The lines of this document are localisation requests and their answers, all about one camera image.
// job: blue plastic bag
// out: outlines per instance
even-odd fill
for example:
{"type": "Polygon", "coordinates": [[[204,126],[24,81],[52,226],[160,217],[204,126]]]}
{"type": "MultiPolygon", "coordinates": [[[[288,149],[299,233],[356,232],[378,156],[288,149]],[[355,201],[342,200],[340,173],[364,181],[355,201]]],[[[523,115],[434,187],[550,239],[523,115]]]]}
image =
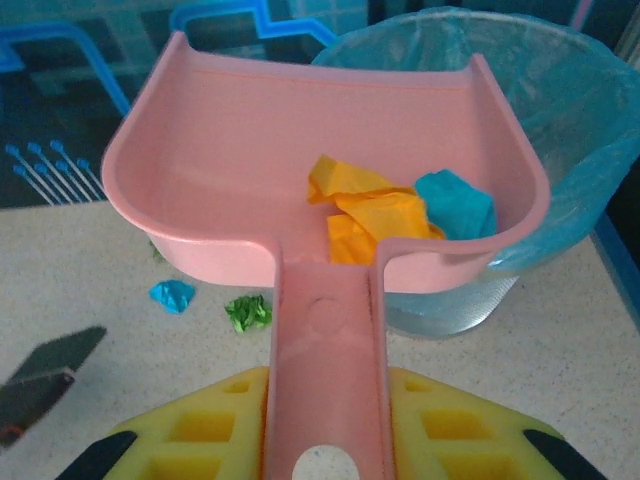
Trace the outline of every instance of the blue plastic bag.
{"type": "Polygon", "coordinates": [[[640,155],[640,73],[600,42],[534,17],[426,9],[344,35],[313,63],[452,71],[466,67],[473,53],[485,56],[520,120],[545,167],[552,199],[542,225],[489,264],[484,284],[387,296],[393,307],[425,316],[439,312],[439,319],[453,323],[469,315],[472,323],[495,308],[501,298],[493,295],[496,278],[510,287],[514,277],[587,236],[640,155]],[[497,298],[482,307],[485,313],[456,307],[468,307],[467,300],[481,291],[482,297],[497,298]]]}

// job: speckled white surface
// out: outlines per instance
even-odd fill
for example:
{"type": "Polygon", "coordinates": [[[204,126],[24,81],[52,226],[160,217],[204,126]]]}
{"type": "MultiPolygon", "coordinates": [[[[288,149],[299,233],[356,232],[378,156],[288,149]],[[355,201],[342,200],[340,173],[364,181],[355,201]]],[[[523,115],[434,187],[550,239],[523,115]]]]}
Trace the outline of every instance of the speckled white surface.
{"type": "MultiPolygon", "coordinates": [[[[194,282],[180,316],[151,302],[151,286],[184,276],[106,203],[0,212],[0,272],[0,379],[40,342],[108,328],[62,401],[0,457],[3,480],[53,479],[121,421],[268,363],[270,330],[237,335],[225,318],[245,290],[194,282]]],[[[611,480],[640,478],[640,338],[589,241],[523,278],[479,328],[389,334],[388,350],[391,365],[546,421],[611,480]]]]}

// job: dustpan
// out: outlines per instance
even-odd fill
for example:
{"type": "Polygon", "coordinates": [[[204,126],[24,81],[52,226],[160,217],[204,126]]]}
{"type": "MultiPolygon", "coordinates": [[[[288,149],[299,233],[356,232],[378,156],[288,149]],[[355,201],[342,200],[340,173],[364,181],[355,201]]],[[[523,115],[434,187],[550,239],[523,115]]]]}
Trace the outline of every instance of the dustpan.
{"type": "Polygon", "coordinates": [[[531,233],[549,204],[533,149],[487,63],[374,72],[196,52],[171,37],[111,142],[114,207],[164,257],[211,283],[275,287],[262,472],[291,478],[320,444],[367,480],[394,478],[383,293],[474,278],[531,233]],[[398,185],[449,169],[494,198],[498,233],[390,238],[371,267],[329,262],[329,206],[306,202],[322,154],[398,185]]]}

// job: trash bin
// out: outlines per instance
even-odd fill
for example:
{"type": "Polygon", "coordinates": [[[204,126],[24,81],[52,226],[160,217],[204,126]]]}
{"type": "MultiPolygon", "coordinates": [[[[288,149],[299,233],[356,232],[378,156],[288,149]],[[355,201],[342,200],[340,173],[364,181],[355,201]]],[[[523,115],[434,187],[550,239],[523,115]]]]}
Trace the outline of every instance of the trash bin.
{"type": "Polygon", "coordinates": [[[482,322],[518,277],[591,232],[640,154],[640,74],[600,42],[525,15],[430,8],[340,37],[314,60],[341,68],[449,71],[482,53],[542,161],[551,208],[474,282],[387,294],[387,322],[442,337],[482,322]]]}

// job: yellow crumpled paper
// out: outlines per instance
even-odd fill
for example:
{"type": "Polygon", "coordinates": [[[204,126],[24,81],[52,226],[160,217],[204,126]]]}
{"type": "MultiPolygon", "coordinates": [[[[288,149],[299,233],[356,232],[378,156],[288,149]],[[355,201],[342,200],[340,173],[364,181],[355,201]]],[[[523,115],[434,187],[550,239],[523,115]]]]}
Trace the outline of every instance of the yellow crumpled paper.
{"type": "Polygon", "coordinates": [[[398,187],[371,170],[322,155],[309,174],[310,204],[333,203],[344,212],[327,219],[332,263],[371,265],[376,245],[389,237],[444,239],[427,220],[412,187],[398,187]]]}

